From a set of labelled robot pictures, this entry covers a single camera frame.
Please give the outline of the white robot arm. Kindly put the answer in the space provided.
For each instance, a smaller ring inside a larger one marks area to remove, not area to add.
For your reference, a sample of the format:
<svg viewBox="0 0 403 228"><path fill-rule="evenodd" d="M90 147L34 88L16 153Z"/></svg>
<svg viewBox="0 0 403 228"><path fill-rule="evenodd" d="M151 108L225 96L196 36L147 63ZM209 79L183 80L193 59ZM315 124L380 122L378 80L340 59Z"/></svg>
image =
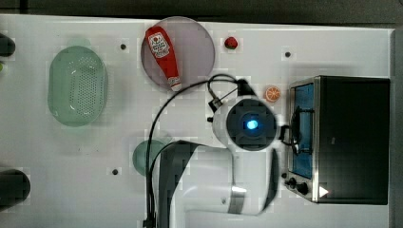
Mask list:
<svg viewBox="0 0 403 228"><path fill-rule="evenodd" d="M222 104L212 117L220 147L176 141L155 160L157 228L184 228L185 213L262 214L278 191L278 120L255 96Z"/></svg>

